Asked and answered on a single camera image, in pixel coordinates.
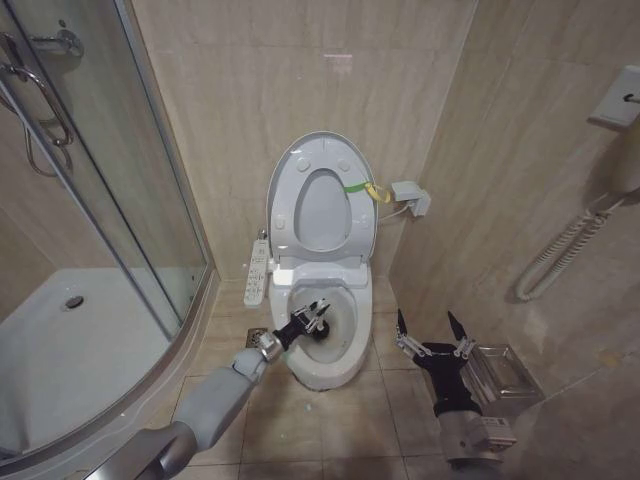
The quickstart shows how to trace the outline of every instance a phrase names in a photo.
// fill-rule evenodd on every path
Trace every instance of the bidet control panel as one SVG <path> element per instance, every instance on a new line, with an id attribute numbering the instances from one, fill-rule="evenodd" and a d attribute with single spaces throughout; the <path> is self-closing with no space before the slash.
<path id="1" fill-rule="evenodd" d="M 251 251 L 251 263 L 244 289 L 244 305 L 258 308 L 264 299 L 267 284 L 267 265 L 269 263 L 269 241 L 256 240 Z"/>

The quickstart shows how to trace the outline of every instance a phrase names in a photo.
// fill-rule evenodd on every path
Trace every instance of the white toilet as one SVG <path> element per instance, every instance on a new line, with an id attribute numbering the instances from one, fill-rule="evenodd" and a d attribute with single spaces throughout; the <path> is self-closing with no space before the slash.
<path id="1" fill-rule="evenodd" d="M 356 146 L 331 132 L 305 135 L 284 153 L 271 177 L 267 225 L 273 274 L 269 299 L 275 328 L 291 311 L 325 298 L 329 337 L 299 338 L 285 355 L 313 390 L 344 385 L 360 369 L 371 336 L 371 268 L 377 206 L 363 189 L 373 182 Z"/>

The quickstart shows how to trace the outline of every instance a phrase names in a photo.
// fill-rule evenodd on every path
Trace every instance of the toilet lid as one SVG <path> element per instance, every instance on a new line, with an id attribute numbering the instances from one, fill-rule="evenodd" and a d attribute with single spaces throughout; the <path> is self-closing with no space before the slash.
<path id="1" fill-rule="evenodd" d="M 373 253 L 377 206 L 365 190 L 344 190 L 364 182 L 374 182 L 371 169 L 346 138 L 315 132 L 294 142 L 269 183 L 267 225 L 275 261 L 366 262 Z"/>

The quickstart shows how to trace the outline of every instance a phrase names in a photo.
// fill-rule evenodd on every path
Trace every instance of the shower drain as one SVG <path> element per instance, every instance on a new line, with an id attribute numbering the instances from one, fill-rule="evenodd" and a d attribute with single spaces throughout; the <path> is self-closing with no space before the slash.
<path id="1" fill-rule="evenodd" d="M 65 310 L 73 310 L 74 308 L 78 308 L 80 305 L 84 303 L 84 297 L 82 295 L 74 295 L 69 298 L 66 302 L 64 302 Z"/>
<path id="2" fill-rule="evenodd" d="M 258 339 L 260 335 L 267 331 L 264 327 L 258 328 L 250 328 L 247 330 L 247 343 L 245 343 L 246 348 L 254 348 L 258 346 Z"/>

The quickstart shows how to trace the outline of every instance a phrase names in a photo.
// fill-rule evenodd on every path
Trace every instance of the white cable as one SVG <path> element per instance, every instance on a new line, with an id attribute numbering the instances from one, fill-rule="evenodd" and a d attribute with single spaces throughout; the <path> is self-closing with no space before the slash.
<path id="1" fill-rule="evenodd" d="M 602 200 L 606 195 L 603 195 L 596 200 L 595 203 Z M 624 202 L 624 197 L 619 199 L 611 207 L 606 210 L 591 213 L 589 209 L 584 214 L 576 217 L 573 222 L 569 224 L 564 232 L 562 232 L 551 245 L 549 245 L 544 252 L 542 252 L 535 261 L 527 267 L 515 286 L 515 294 L 518 299 L 528 302 L 542 295 L 547 288 L 555 282 L 555 280 L 564 272 L 567 267 L 573 262 L 576 256 L 582 251 L 584 246 L 589 243 L 598 231 L 604 227 L 605 223 L 613 210 Z M 553 258 L 557 257 L 557 254 L 562 252 L 553 263 L 550 269 L 548 269 L 544 275 L 535 283 L 531 288 L 533 277 L 546 266 Z"/>
<path id="2" fill-rule="evenodd" d="M 409 204 L 407 203 L 404 207 L 402 207 L 397 212 L 393 212 L 393 213 L 390 213 L 389 215 L 385 215 L 384 217 L 380 217 L 378 219 L 378 222 L 381 222 L 382 220 L 386 220 L 387 218 L 395 217 L 396 215 L 400 215 L 402 212 L 406 212 L 408 208 L 409 208 Z"/>

